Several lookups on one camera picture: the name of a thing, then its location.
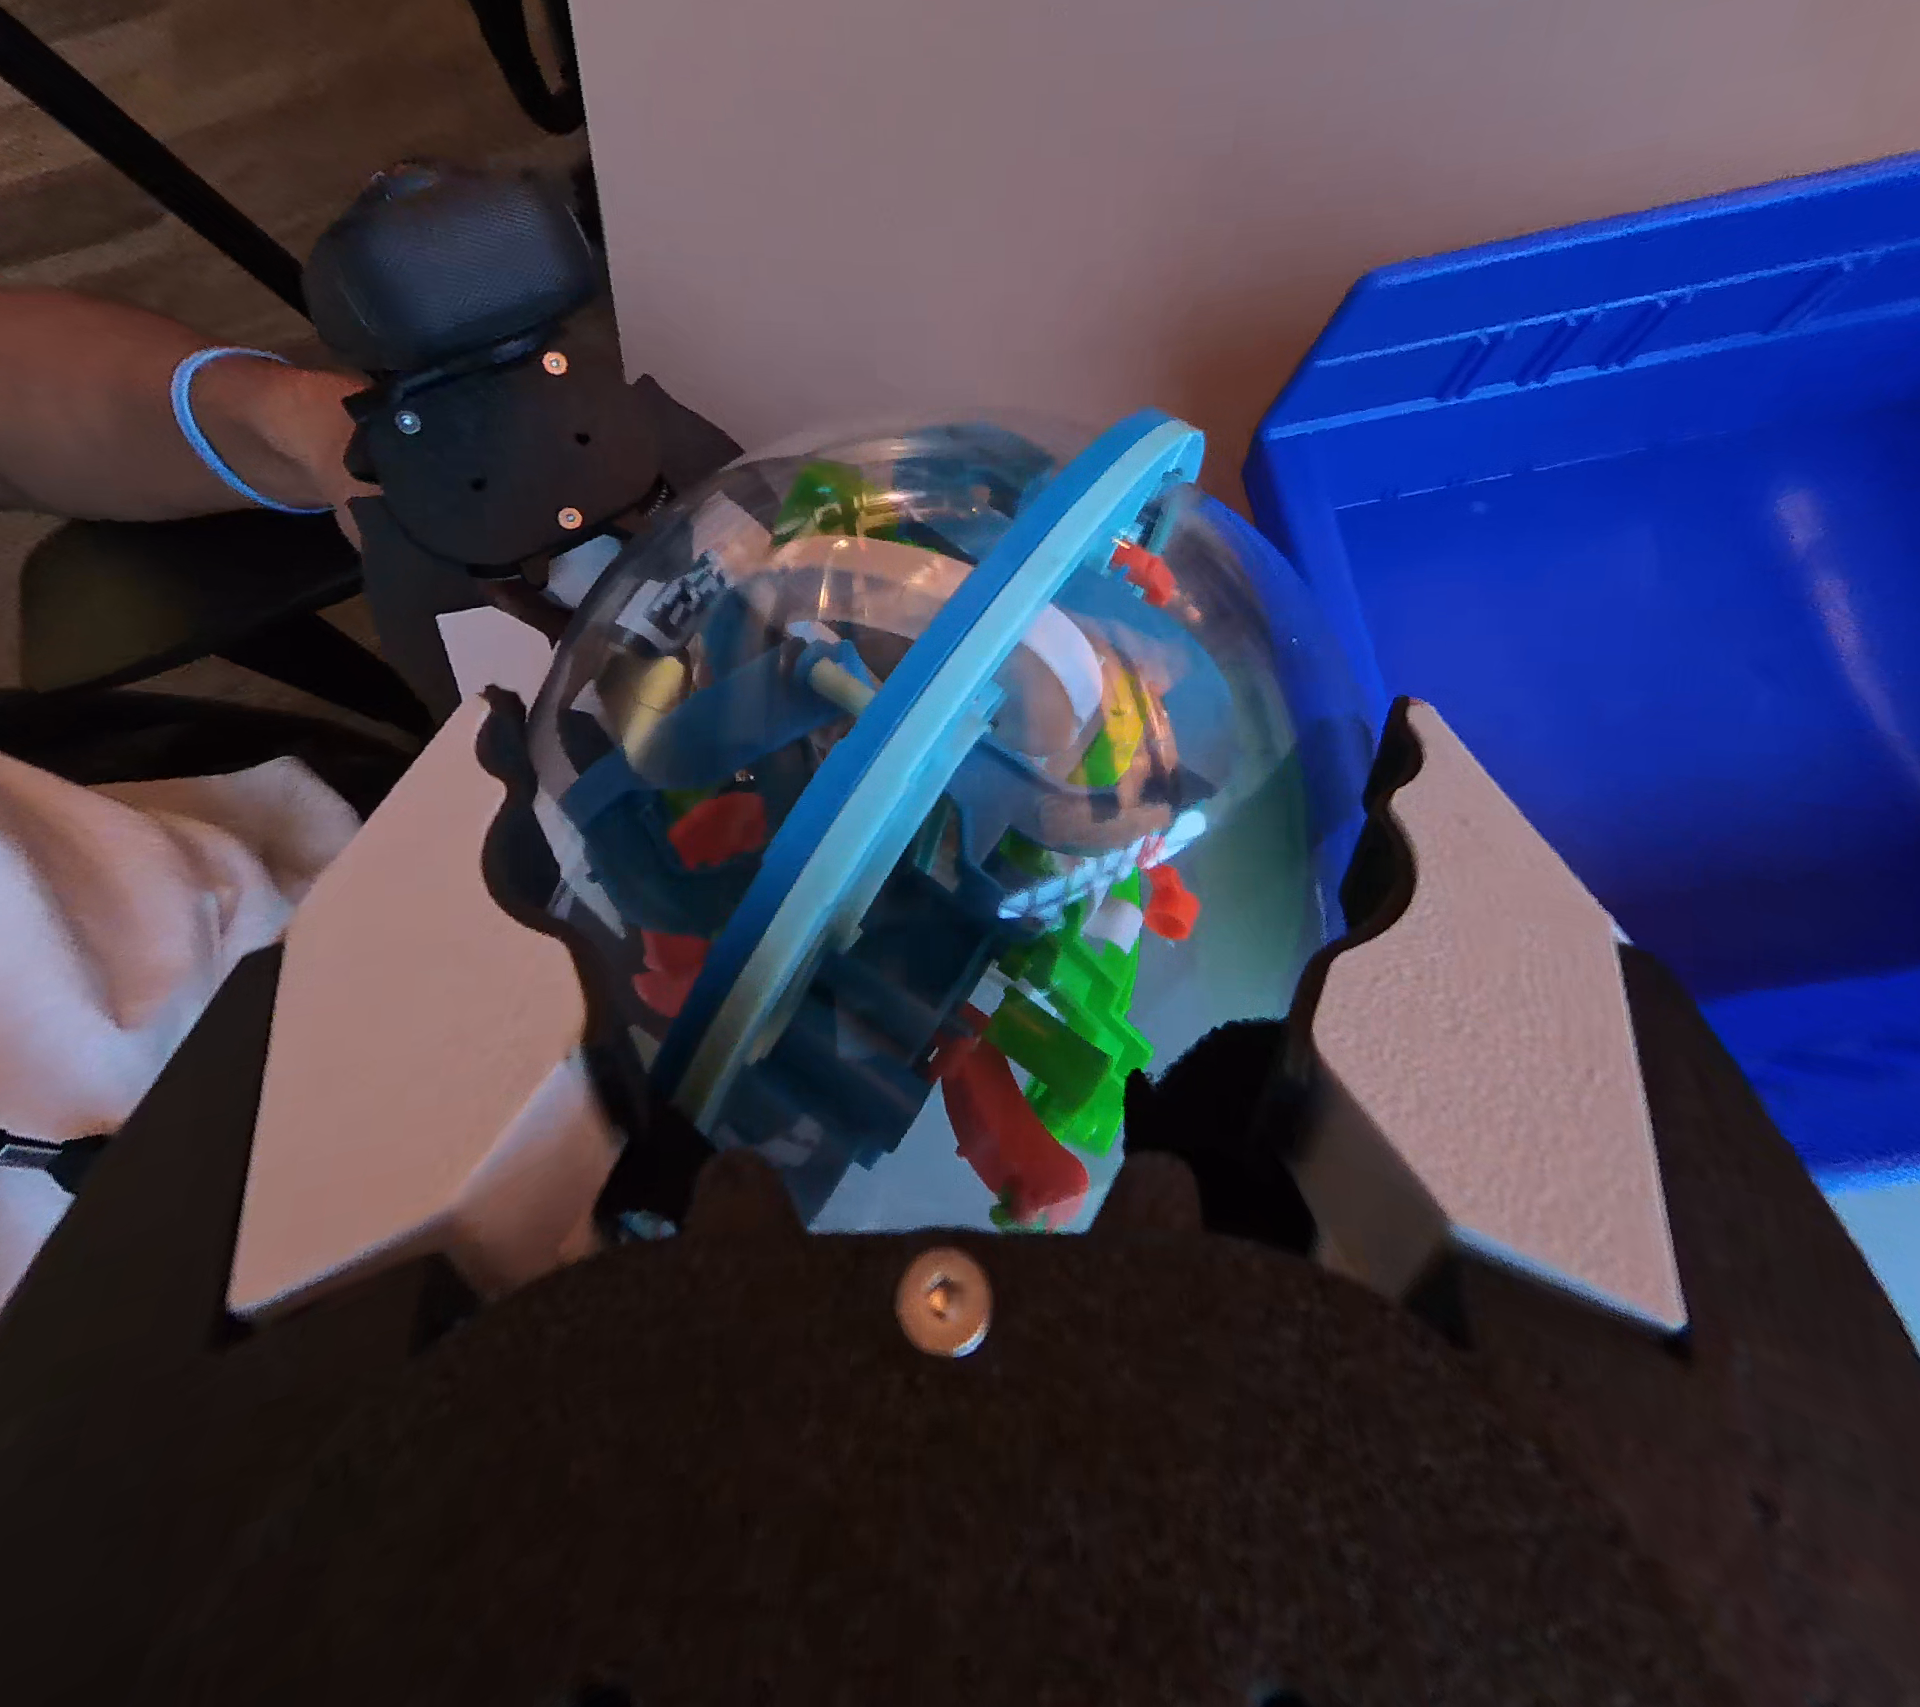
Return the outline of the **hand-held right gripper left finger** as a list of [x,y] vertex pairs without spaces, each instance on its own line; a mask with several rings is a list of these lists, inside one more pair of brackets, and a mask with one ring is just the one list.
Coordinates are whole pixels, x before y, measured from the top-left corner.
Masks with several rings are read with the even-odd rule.
[[619,1144],[572,960],[482,880],[487,716],[462,702],[285,928],[228,1273],[244,1320],[408,1259],[496,1300],[589,1256]]

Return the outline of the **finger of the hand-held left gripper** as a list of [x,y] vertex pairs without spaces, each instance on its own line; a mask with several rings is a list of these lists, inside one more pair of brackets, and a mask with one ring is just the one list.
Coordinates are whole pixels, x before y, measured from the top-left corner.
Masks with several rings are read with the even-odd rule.
[[432,720],[450,720],[462,703],[489,690],[515,696],[530,720],[550,671],[558,644],[538,626],[484,605],[433,617],[433,652],[442,674],[432,692]]

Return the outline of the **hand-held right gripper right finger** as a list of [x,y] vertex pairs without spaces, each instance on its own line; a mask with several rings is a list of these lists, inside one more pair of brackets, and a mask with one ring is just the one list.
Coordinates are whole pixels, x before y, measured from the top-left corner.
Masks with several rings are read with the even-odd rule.
[[1287,1012],[1287,1174],[1331,1273],[1470,1257],[1635,1325],[1689,1314],[1622,936],[1427,702],[1396,699]]

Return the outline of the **clear maze ball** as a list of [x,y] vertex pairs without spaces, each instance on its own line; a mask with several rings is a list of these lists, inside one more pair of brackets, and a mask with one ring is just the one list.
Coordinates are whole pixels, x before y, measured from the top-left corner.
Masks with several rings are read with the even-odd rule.
[[729,468],[583,594],[524,722],[611,1019],[607,1239],[748,1150],[804,1227],[1080,1232],[1124,1101],[1341,933],[1369,717],[1147,408]]

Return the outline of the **person's left forearm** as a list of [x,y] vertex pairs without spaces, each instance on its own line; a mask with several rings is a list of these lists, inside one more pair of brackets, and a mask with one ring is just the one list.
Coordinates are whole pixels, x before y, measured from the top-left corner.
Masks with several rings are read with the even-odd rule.
[[177,321],[52,288],[1,291],[1,510],[109,523],[216,517],[239,497],[171,404],[204,340]]

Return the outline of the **person's left hand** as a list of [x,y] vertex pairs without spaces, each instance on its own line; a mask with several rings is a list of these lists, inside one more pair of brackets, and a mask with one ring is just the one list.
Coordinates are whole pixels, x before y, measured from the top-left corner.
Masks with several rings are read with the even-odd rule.
[[184,404],[221,471],[284,510],[346,512],[376,496],[346,469],[353,423],[345,376],[289,366],[263,354],[208,359]]

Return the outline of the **blue wristband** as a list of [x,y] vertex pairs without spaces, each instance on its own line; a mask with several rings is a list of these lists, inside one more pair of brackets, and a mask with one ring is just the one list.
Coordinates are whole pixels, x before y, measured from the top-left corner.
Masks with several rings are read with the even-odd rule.
[[184,387],[188,387],[189,379],[195,376],[195,372],[198,372],[208,359],[216,359],[221,354],[263,354],[263,356],[271,356],[271,359],[278,359],[278,361],[292,366],[291,361],[285,361],[278,354],[270,354],[264,349],[252,349],[252,348],[204,348],[204,349],[184,354],[175,365],[175,369],[171,374],[171,380],[169,380],[169,389],[165,389],[165,400],[169,400],[172,421],[177,426],[177,436],[181,436],[182,447],[188,447],[188,450],[195,455],[198,468],[206,475],[211,475],[213,484],[218,484],[228,496],[232,496],[235,501],[239,501],[239,502],[244,502],[244,504],[247,504],[252,510],[263,510],[263,512],[270,512],[270,513],[276,513],[276,517],[297,517],[297,518],[328,517],[333,510],[317,510],[317,512],[313,510],[284,510],[284,506],[278,506],[278,504],[274,504],[270,501],[263,501],[263,497],[252,496],[244,484],[237,484],[237,481],[232,481],[232,477],[221,471],[218,458],[211,452],[211,448],[204,447],[204,441],[198,436],[198,430],[191,423],[188,404],[184,404]]

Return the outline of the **black chair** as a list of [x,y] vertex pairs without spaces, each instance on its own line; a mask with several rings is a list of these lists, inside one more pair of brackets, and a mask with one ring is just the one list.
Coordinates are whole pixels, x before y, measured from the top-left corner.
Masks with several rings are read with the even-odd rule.
[[[292,755],[345,776],[348,805],[371,812],[435,726],[380,652],[326,620],[361,586],[359,557],[326,517],[63,523],[19,573],[5,755],[94,788]],[[153,687],[204,661],[342,717]]]

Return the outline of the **blue plastic bin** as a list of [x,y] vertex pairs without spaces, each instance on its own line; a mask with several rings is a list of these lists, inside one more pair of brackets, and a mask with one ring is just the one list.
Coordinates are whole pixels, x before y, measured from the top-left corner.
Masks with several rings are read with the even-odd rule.
[[1914,1179],[1918,158],[1379,267],[1244,494],[1802,1164]]

